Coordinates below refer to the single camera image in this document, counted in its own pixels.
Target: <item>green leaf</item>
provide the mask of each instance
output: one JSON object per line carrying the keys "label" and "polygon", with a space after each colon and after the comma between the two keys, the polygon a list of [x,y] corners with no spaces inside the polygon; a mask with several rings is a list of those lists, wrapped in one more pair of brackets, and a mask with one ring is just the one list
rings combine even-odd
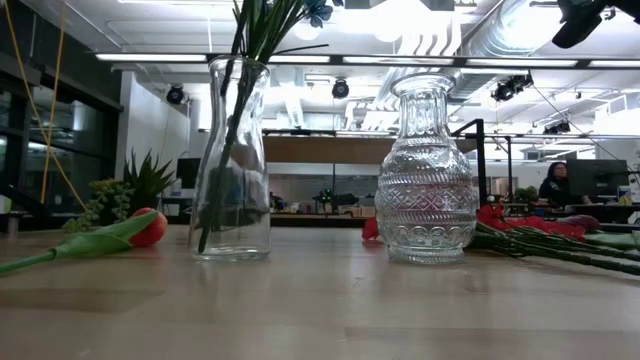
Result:
{"label": "green leaf", "polygon": [[151,224],[156,219],[156,217],[158,217],[158,212],[151,211],[144,215],[129,218],[127,219],[127,221],[124,221],[120,224],[105,226],[94,231],[93,234],[104,234],[124,239],[124,241],[128,241],[133,235],[139,233],[147,226],[149,226],[149,224]]}
{"label": "green leaf", "polygon": [[66,239],[52,250],[56,259],[67,257],[91,257],[129,250],[133,248],[128,241],[106,234],[79,233]]}

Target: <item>table surface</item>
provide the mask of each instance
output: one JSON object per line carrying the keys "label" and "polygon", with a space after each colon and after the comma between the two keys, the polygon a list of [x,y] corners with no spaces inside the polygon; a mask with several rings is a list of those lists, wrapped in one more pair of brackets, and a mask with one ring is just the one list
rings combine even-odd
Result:
{"label": "table surface", "polygon": [[[0,359],[637,359],[640,279],[468,254],[390,263],[351,229],[274,228],[263,262],[155,248],[0,277]],[[0,239],[0,262],[59,234]]]}

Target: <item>yellow cable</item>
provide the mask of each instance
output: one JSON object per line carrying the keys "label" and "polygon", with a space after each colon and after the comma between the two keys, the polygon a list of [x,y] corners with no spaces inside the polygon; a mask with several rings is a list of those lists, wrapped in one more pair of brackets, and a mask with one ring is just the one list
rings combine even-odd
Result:
{"label": "yellow cable", "polygon": [[[60,40],[58,41],[58,59],[56,60],[56,76],[53,80],[53,101],[51,102],[51,113],[49,114],[49,134],[47,136],[47,144],[51,144],[51,133],[53,132],[53,119],[56,113],[56,100],[58,99],[58,80],[60,79],[60,63],[62,62],[62,44],[64,43],[64,25],[67,7],[64,1],[60,2],[62,10],[60,11]],[[47,145],[47,156],[44,161],[44,176],[42,177],[42,191],[40,192],[40,202],[44,204],[47,192],[47,175],[49,174],[49,156],[51,155],[51,147]]]}
{"label": "yellow cable", "polygon": [[[13,22],[11,21],[11,12],[9,11],[9,0],[5,1],[4,9],[5,9],[5,14],[7,15],[7,25],[9,25],[9,32],[11,33],[11,40],[13,41],[13,49],[16,52],[16,59],[18,60],[20,74],[22,75],[22,80],[24,82],[24,86],[27,91],[27,97],[29,98],[29,103],[31,104],[31,109],[33,110],[33,113],[36,116],[36,120],[38,120],[38,127],[40,128],[40,132],[42,133],[42,136],[44,137],[44,140],[47,143],[47,149],[49,149],[51,146],[51,142],[49,141],[49,138],[47,137],[47,133],[44,131],[44,128],[42,127],[42,120],[40,119],[40,115],[38,114],[38,109],[36,108],[36,104],[33,101],[33,96],[31,95],[31,88],[29,87],[29,83],[27,82],[27,76],[25,74],[24,64],[22,63],[22,58],[20,56],[20,49],[18,48],[16,33],[13,28]],[[54,153],[51,153],[51,157],[53,158],[53,161],[58,166],[58,170],[60,170],[60,175],[62,175],[62,178],[64,179],[64,181],[67,183],[67,185],[69,185],[69,189],[71,189],[71,192],[75,196],[80,206],[82,206],[84,211],[87,211],[87,207],[84,205],[84,202],[80,199],[80,196],[78,196],[76,189],[73,187],[73,185],[71,184],[71,181],[69,181],[69,178],[64,173],[64,169],[62,169],[62,165],[60,165],[60,161],[58,161],[58,158],[56,157],[56,155]]]}

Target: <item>glass vase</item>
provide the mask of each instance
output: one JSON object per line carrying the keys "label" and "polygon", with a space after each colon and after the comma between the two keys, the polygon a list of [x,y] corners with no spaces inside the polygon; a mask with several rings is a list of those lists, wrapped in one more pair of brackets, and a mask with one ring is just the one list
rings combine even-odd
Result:
{"label": "glass vase", "polygon": [[400,133],[384,159],[375,197],[389,257],[442,264],[460,260],[473,238],[477,194],[469,161],[447,127],[453,78],[412,74],[397,80]]}
{"label": "glass vase", "polygon": [[196,179],[189,247],[199,260],[261,259],[271,251],[260,124],[269,70],[233,56],[214,59],[209,70],[211,132]]}

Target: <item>person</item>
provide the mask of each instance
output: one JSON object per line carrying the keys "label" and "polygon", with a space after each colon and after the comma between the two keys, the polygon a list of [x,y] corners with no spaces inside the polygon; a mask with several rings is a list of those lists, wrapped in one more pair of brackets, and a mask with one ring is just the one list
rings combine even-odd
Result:
{"label": "person", "polygon": [[569,193],[567,165],[563,162],[554,162],[549,166],[547,178],[540,185],[538,198],[547,199],[550,205],[557,207],[591,204],[587,196],[575,196]]}

